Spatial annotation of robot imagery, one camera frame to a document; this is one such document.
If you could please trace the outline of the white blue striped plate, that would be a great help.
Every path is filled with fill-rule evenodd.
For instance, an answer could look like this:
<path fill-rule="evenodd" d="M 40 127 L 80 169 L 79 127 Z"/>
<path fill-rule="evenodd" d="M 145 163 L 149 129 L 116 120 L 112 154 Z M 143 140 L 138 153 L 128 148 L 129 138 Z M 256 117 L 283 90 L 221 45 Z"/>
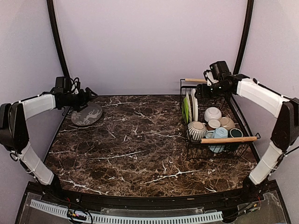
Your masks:
<path fill-rule="evenodd" d="M 196 89 L 192 88 L 190 92 L 192 98 L 192 120 L 198 121 L 198 117 L 199 117 L 198 100 L 195 97 L 195 93 L 196 93 Z"/>

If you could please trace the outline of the lime green plastic plate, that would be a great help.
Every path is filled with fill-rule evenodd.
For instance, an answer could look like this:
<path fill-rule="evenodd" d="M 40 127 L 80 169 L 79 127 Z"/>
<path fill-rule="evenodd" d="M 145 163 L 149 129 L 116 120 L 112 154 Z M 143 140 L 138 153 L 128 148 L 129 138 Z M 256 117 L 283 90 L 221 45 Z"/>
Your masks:
<path fill-rule="evenodd" d="M 184 97 L 182 104 L 182 116 L 185 124 L 188 124 L 189 121 L 189 109 L 188 109 L 188 101 L 187 97 Z"/>

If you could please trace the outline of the woven bamboo plate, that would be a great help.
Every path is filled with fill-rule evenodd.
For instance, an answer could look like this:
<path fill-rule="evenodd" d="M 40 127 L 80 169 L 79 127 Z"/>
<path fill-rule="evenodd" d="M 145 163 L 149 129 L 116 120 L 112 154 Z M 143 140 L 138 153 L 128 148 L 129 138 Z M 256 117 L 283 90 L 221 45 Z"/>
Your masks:
<path fill-rule="evenodd" d="M 186 100 L 187 100 L 187 107 L 188 107 L 188 117 L 189 117 L 189 122 L 192 122 L 192 109 L 191 109 L 191 102 L 190 102 L 190 97 L 189 94 L 186 93 L 185 95 Z"/>

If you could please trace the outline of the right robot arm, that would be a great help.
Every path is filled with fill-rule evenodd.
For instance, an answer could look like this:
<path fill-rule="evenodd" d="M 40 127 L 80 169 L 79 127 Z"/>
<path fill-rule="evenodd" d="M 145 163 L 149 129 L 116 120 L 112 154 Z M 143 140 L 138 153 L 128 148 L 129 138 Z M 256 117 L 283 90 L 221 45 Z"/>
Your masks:
<path fill-rule="evenodd" d="M 290 152 L 290 146 L 299 137 L 298 98 L 289 98 L 274 92 L 256 79 L 243 74 L 232 75 L 226 72 L 213 79 L 207 77 L 206 81 L 207 83 L 198 85 L 195 91 L 196 98 L 235 94 L 256 103 L 276 118 L 269 146 L 257 166 L 249 174 L 252 184 L 261 184 L 271 172 L 278 168 L 283 157 Z"/>

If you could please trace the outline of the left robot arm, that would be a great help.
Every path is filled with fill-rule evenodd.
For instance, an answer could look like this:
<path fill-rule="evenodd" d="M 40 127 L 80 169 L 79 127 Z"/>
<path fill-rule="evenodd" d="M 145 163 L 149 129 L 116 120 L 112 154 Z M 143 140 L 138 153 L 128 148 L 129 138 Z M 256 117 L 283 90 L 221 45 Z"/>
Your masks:
<path fill-rule="evenodd" d="M 42 185 L 59 183 L 56 175 L 48 169 L 33 150 L 29 142 L 26 121 L 41 113 L 63 107 L 72 107 L 78 111 L 96 98 L 90 88 L 80 89 L 78 94 L 70 92 L 43 93 L 13 104 L 0 106 L 0 144 L 10 152 L 13 160 L 20 161 Z"/>

